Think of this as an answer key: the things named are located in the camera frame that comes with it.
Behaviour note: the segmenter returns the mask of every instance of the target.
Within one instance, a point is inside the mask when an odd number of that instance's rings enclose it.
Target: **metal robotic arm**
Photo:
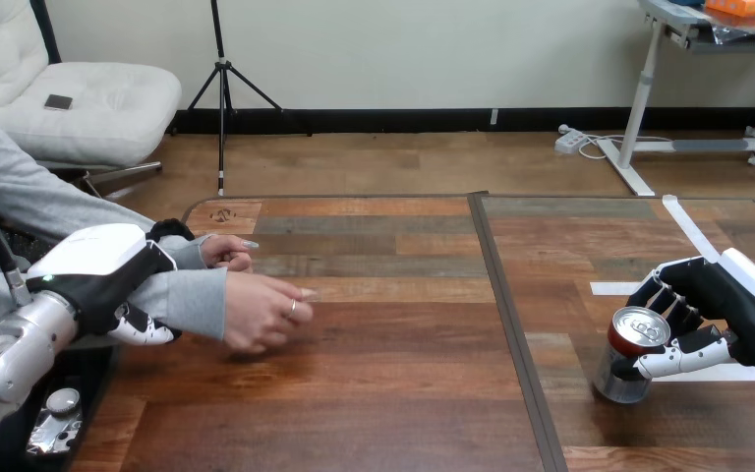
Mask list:
[[[666,313],[671,339],[658,352],[613,363],[619,378],[652,379],[733,360],[755,367],[755,264],[735,249],[715,262],[700,257],[660,265],[627,306]],[[700,328],[704,320],[725,320],[728,329]]]
[[[27,284],[5,270],[17,309],[0,319],[0,422],[80,335],[108,334],[134,344],[180,335],[126,302],[151,275],[173,269],[172,258],[139,227],[108,224],[65,239],[30,268]]]

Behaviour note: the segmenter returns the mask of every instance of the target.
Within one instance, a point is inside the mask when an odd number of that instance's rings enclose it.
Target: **white wall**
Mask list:
[[[215,60],[206,0],[47,0],[66,61]],[[227,57],[286,108],[629,106],[649,30],[634,0],[221,0]],[[755,56],[664,44],[652,104],[755,106]],[[233,82],[237,107],[265,103]],[[215,88],[202,107],[217,107]]]

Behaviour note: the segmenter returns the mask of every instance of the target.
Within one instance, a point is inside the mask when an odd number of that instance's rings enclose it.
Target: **tripod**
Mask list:
[[[236,77],[241,79],[242,82],[248,85],[254,92],[258,93],[260,97],[264,98],[264,101],[270,103],[270,106],[276,109],[282,117],[288,121],[293,122],[293,119],[285,113],[285,110],[279,106],[278,103],[273,101],[272,98],[264,94],[261,89],[253,85],[241,72],[237,71],[230,61],[224,58],[224,42],[221,39],[221,20],[218,16],[218,3],[217,0],[210,0],[210,6],[212,7],[212,23],[215,27],[215,45],[218,48],[218,62],[215,63],[215,69],[212,70],[212,74],[203,83],[203,87],[199,90],[193,102],[190,103],[190,107],[187,108],[187,112],[191,112],[195,109],[195,105],[198,104],[198,100],[215,79],[215,75],[218,75],[218,196],[224,196],[224,145],[227,143],[227,131],[226,125],[229,123],[229,119],[236,115],[236,110],[233,108],[233,103],[230,100],[230,83],[227,81],[229,77],[228,72],[232,72]],[[294,123],[300,130],[305,131],[305,128],[298,123]],[[310,131],[305,131],[305,134],[310,136]]]

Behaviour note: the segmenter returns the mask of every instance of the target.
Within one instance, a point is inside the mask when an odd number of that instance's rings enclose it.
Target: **ring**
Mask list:
[[[294,316],[294,312],[297,311],[297,299],[294,299],[294,303],[291,304],[291,313],[285,316],[285,320],[290,320]]]

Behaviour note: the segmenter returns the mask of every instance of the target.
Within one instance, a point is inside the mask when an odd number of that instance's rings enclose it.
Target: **desk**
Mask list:
[[[683,204],[755,261],[754,202]],[[259,272],[321,292],[316,322],[259,359],[126,349],[75,472],[755,470],[755,382],[589,388],[625,302],[589,282],[693,255],[660,201],[216,200],[188,222],[259,242]]]
[[[668,0],[639,0],[638,3],[646,12],[648,24],[652,27],[652,38],[647,52],[644,70],[638,81],[632,111],[623,137],[623,144],[618,149],[610,140],[598,140],[598,146],[607,156],[612,167],[623,178],[626,185],[641,197],[652,197],[655,192],[632,167],[634,151],[649,152],[755,152],[755,138],[742,140],[680,140],[671,143],[636,143],[641,128],[641,119],[647,107],[656,64],[658,62],[661,44],[665,38],[679,47],[695,54],[733,54],[755,53],[755,41],[742,41],[726,44],[716,44],[710,32],[708,17],[693,8],[682,7],[670,3]]]

